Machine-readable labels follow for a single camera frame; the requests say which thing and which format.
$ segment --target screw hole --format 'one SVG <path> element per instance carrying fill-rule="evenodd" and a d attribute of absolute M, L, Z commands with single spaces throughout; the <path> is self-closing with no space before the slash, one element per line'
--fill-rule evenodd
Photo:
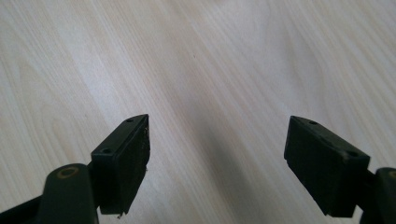
<path fill-rule="evenodd" d="M 111 153 L 111 149 L 110 148 L 104 148 L 104 149 L 102 149 L 102 152 L 108 154 L 108 153 Z"/>
<path fill-rule="evenodd" d="M 66 179 L 72 175 L 75 175 L 78 172 L 78 168 L 75 166 L 66 167 L 58 172 L 57 176 L 60 179 Z"/>
<path fill-rule="evenodd" d="M 354 152 L 354 151 L 347 151 L 346 152 L 349 156 L 351 156 L 351 157 L 357 157 L 357 156 L 359 156 L 359 154 L 357 153 L 357 152 Z"/>

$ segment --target black plastic part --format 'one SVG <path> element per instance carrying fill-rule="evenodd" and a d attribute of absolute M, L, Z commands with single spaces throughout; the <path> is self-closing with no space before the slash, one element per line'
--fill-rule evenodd
<path fill-rule="evenodd" d="M 40 224 L 98 223 L 86 165 L 69 164 L 47 176 L 36 221 Z"/>
<path fill-rule="evenodd" d="M 149 115 L 125 120 L 91 154 L 102 214 L 128 213 L 149 161 Z"/>
<path fill-rule="evenodd" d="M 284 157 L 325 215 L 352 217 L 368 155 L 319 123 L 292 116 Z"/>
<path fill-rule="evenodd" d="M 381 168 L 376 171 L 374 193 L 384 224 L 396 223 L 396 169 Z"/>

